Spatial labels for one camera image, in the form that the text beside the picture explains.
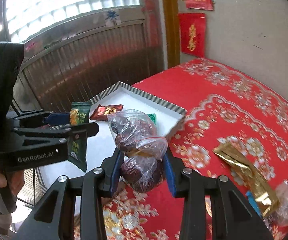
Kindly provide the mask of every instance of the glass block window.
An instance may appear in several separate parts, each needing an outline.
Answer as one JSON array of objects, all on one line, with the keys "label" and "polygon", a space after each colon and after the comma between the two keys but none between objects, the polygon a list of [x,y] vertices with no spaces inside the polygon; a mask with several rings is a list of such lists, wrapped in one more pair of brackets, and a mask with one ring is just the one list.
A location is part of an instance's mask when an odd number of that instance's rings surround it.
[{"label": "glass block window", "polygon": [[82,13],[136,5],[140,5],[140,0],[6,0],[6,20],[11,41],[22,42]]}]

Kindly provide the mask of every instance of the red blanket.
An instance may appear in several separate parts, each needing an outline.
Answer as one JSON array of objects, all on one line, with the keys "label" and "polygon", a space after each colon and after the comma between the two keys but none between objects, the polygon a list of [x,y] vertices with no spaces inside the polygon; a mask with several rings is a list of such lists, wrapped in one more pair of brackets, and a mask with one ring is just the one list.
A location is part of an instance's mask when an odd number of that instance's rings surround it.
[{"label": "red blanket", "polygon": [[[173,154],[187,167],[204,176],[225,174],[245,193],[243,181],[212,152],[220,142],[230,141],[273,189],[282,182],[288,184],[288,102],[265,85],[200,58],[134,87],[188,110],[184,126],[170,143]],[[103,210],[109,239],[179,239],[183,200],[172,198],[166,182],[147,194],[127,187]],[[209,216],[207,221],[211,239]],[[287,231],[273,224],[276,240]]]}]

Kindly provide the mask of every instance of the white wall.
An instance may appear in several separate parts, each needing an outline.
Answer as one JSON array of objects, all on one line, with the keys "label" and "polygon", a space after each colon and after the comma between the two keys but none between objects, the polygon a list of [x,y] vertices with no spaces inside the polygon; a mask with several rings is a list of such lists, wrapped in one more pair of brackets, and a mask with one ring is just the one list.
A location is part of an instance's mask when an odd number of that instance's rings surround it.
[{"label": "white wall", "polygon": [[[287,0],[216,0],[205,12],[205,56],[236,68],[288,100],[288,2]],[[181,62],[194,57],[181,54]]]}]

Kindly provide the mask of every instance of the gold foil packet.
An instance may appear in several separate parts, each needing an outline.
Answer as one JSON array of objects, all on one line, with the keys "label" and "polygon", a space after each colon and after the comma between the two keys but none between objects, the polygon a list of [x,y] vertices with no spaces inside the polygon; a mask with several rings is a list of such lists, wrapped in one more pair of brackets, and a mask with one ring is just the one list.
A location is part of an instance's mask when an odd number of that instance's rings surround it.
[{"label": "gold foil packet", "polygon": [[213,152],[230,165],[245,184],[248,185],[263,218],[268,217],[278,208],[280,202],[275,191],[270,187],[260,171],[231,143],[220,144]]}]

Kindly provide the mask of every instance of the metal screw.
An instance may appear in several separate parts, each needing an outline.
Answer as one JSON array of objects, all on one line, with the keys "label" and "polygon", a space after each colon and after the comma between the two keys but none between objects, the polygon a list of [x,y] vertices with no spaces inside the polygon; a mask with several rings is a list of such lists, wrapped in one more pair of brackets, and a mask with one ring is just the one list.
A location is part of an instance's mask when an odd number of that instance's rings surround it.
[{"label": "metal screw", "polygon": [[59,182],[65,182],[66,180],[67,180],[67,177],[64,176],[64,175],[62,175],[62,176],[60,176],[60,177],[58,178],[58,181],[59,181]]},{"label": "metal screw", "polygon": [[193,170],[190,168],[184,168],[183,169],[183,173],[185,173],[185,174],[191,174],[192,172],[193,172]]},{"label": "metal screw", "polygon": [[95,169],[93,170],[93,172],[94,172],[95,174],[101,174],[101,173],[103,172],[103,169],[102,169],[102,168],[95,168]]},{"label": "metal screw", "polygon": [[221,176],[220,176],[220,181],[222,181],[222,182],[227,182],[228,180],[229,180],[229,178],[226,177],[225,175],[221,175]]}]

